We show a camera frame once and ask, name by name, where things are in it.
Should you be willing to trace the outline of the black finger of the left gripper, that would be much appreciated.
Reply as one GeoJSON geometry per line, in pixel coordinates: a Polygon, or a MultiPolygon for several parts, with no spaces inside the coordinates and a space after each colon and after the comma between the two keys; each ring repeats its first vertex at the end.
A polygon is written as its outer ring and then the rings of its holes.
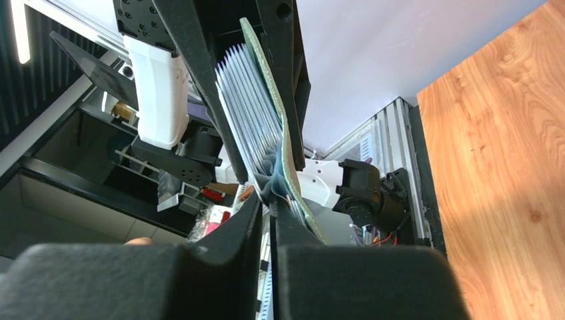
{"type": "Polygon", "coordinates": [[[154,1],[153,3],[206,103],[208,114],[223,140],[237,181],[247,182],[247,170],[219,99],[213,57],[208,51],[195,2],[154,1]]]}
{"type": "Polygon", "coordinates": [[[310,97],[306,55],[296,1],[257,1],[261,43],[281,94],[290,130],[294,166],[305,168],[302,130],[310,97]]]}

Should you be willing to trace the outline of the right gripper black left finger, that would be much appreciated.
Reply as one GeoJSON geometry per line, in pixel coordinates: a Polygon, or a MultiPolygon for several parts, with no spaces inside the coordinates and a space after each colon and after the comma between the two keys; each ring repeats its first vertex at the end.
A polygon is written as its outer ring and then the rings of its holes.
{"type": "Polygon", "coordinates": [[[42,244],[1,282],[2,319],[254,319],[262,205],[190,245],[42,244]]]}

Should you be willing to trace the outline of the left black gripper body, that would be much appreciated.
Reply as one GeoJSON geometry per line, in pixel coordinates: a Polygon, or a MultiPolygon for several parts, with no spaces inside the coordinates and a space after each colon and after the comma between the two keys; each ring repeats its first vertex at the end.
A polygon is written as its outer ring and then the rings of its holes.
{"type": "MultiPolygon", "coordinates": [[[[246,17],[261,32],[261,19],[255,1],[194,1],[205,37],[221,49],[242,40],[239,19],[246,17]]],[[[176,47],[152,1],[113,1],[119,33],[149,45],[176,53],[176,47]]]]}

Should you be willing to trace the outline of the green leather card holder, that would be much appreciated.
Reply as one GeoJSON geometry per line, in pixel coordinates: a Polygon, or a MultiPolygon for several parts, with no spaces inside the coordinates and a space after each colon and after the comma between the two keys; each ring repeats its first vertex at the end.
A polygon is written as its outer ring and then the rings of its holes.
{"type": "Polygon", "coordinates": [[[256,193],[281,200],[291,216],[322,243],[328,237],[301,196],[281,94],[253,27],[239,20],[245,41],[217,63],[216,87],[228,124],[256,193]]]}

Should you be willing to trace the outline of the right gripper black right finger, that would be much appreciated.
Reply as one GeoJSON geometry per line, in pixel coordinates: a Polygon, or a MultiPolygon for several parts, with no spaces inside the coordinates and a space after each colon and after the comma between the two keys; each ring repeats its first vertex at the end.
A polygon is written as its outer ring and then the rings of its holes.
{"type": "Polygon", "coordinates": [[[414,245],[325,245],[272,202],[275,319],[469,319],[446,257],[414,245]]]}

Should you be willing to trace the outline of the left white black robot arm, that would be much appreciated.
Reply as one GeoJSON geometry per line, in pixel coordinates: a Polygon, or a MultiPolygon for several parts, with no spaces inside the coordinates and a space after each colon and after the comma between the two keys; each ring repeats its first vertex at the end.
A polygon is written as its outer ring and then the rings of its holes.
{"type": "Polygon", "coordinates": [[[295,1],[115,1],[133,68],[136,155],[191,185],[250,182],[320,233],[306,200],[360,226],[410,223],[399,180],[362,161],[309,161],[302,126],[310,81],[295,1]]]}

